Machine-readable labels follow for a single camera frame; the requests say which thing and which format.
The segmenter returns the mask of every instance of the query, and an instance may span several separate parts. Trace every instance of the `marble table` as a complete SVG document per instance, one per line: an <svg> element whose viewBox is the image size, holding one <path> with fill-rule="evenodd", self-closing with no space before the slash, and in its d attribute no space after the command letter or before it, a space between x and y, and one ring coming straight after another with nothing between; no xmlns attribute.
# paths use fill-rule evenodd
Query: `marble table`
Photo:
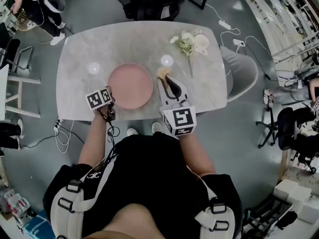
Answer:
<svg viewBox="0 0 319 239"><path fill-rule="evenodd" d="M190 65L180 50L169 43L183 30L201 29L209 39L208 55L194 52ZM106 25L72 35L65 41L59 61L56 100L58 114L66 120L92 120L85 95L107 85L110 73L119 65L133 62L151 74L154 90L143 107L126 110L115 105L117 120L159 118L160 96L156 71L162 67L163 55L174 58L171 75L184 83L196 112L220 109L227 103L223 60L211 29L203 26L167 21L133 21ZM100 67L92 71L92 66Z"/></svg>

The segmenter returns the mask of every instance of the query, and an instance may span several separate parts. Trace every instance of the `black office chair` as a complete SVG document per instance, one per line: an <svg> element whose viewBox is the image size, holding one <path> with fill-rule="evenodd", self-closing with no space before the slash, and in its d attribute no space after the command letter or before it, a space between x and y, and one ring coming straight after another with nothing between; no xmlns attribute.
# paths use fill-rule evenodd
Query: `black office chair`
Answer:
<svg viewBox="0 0 319 239"><path fill-rule="evenodd" d="M184 0L118 0L126 18L134 20L173 21Z"/></svg>
<svg viewBox="0 0 319 239"><path fill-rule="evenodd" d="M4 56L2 63L0 65L0 68L3 68L7 64L9 64L9 70L16 72L18 68L25 70L29 68L31 58L32 58L32 52L33 47L27 47L19 52L19 55L17 57L16 62L14 62L15 55L17 53L17 50L20 46L20 40L19 39L12 39L12 37L9 35L9 32L6 28L5 23L0 24L0 61L2 57ZM24 52L29 50L29 56L26 60L26 67L22 67L19 65L21 56Z"/></svg>
<svg viewBox="0 0 319 239"><path fill-rule="evenodd" d="M309 108L300 108L294 111L291 107L288 107L278 114L277 122L274 122L272 109L269 109L269 111L271 112L271 123L269 125L261 121L256 122L256 125L262 124L270 129L265 141L263 144L258 145L258 148L263 147L272 135L274 142L271 143L271 146L273 146L275 140L278 139L278 146L281 150L293 149L296 151L291 161L294 161L294 159L298 157L300 163L310 168L311 174L316 173L317 169L311 166L311 162L315 157L319 157L319 146L315 139L298 134L298 129L301 125L308 121L313 121L316 116Z"/></svg>

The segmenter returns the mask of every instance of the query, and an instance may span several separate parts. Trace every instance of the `person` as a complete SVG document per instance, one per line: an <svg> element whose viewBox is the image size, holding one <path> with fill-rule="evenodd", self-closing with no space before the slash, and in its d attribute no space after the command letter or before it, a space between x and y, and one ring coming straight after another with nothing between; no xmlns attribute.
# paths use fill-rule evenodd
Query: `person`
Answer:
<svg viewBox="0 0 319 239"><path fill-rule="evenodd" d="M0 123L0 147L20 150L19 136L21 135L22 119L18 120L17 125Z"/></svg>
<svg viewBox="0 0 319 239"><path fill-rule="evenodd" d="M11 8L13 14L16 14L20 8L24 9L29 20L33 21L39 27L49 33L53 40L51 45L56 45L65 38L65 34L60 29L65 27L62 22L61 15L52 12L45 4L44 0L13 0L14 4Z"/></svg>
<svg viewBox="0 0 319 239"><path fill-rule="evenodd" d="M108 108L101 109L102 114ZM43 206L50 221L58 191L80 179L105 156L106 122L96 113L77 165L63 165L49 185ZM103 239L199 238L194 217L207 207L207 190L199 175L219 199L233 210L238 235L242 224L241 200L229 175L217 174L195 134L179 140L152 125L153 135L130 128L128 137L115 145L113 170L94 206L84 212L82 237ZM103 174L91 171L83 183L84 200L94 198Z"/></svg>
<svg viewBox="0 0 319 239"><path fill-rule="evenodd" d="M319 97L319 78L309 81L307 85L298 88L298 82L295 82L287 87L277 87L274 90L264 90L264 104L270 108L274 103L282 105L292 105L300 101L310 100L312 106L316 103Z"/></svg>

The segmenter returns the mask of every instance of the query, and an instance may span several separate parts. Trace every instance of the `gray floor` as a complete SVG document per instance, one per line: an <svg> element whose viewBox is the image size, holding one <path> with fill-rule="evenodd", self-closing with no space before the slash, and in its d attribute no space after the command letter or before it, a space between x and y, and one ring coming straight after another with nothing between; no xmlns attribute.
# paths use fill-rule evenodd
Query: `gray floor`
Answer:
<svg viewBox="0 0 319 239"><path fill-rule="evenodd" d="M220 16L241 30L237 39L254 35L265 46L265 38L259 25L244 0L208 0ZM116 0L66 0L67 8L63 19L73 32L78 33L90 28L117 22L128 21L121 5ZM220 44L220 33L225 31L217 22L215 12L206 7L204 11L186 1L176 21L193 23L210 27ZM59 56L63 47L60 43L54 47L41 45L37 41L49 40L39 29L18 32L21 47L32 45L31 77L40 77L40 86L25 85L23 87L24 109L41 112L41 119L23 116L25 138L22 144L33 145L40 139L53 135L53 127L57 119L55 82ZM224 34L225 46L235 50L231 34ZM267 52L253 39L249 46L255 51L263 68L274 78L274 69ZM198 118L196 134L215 162L218 173L230 174L242 198L243 207L253 206L269 194L278 179L281 151L278 147L266 145L258 149L257 145L264 137L262 127L255 126L256 120L264 117L265 107L262 101L263 89L276 82L265 81L262 71L257 84L239 99L229 103L227 107L206 113ZM121 129L119 141L126 136L128 126L135 126L140 132L150 134L152 121L120 121L115 122ZM73 131L85 139L88 126L74 123ZM36 209L42 209L43 194L56 172L63 164L76 163L82 143L74 136L66 154L61 154L54 138L39 146L21 151L5 150L5 165L12 186L26 197Z"/></svg>

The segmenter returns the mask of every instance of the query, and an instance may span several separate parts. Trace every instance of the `gray chair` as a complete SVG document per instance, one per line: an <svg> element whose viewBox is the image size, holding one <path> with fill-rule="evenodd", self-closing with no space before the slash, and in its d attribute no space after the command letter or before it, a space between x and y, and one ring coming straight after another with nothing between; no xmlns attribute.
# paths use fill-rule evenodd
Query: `gray chair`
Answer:
<svg viewBox="0 0 319 239"><path fill-rule="evenodd" d="M251 57L236 53L224 46L220 46L220 52L226 71L227 101L231 102L256 84L258 67Z"/></svg>

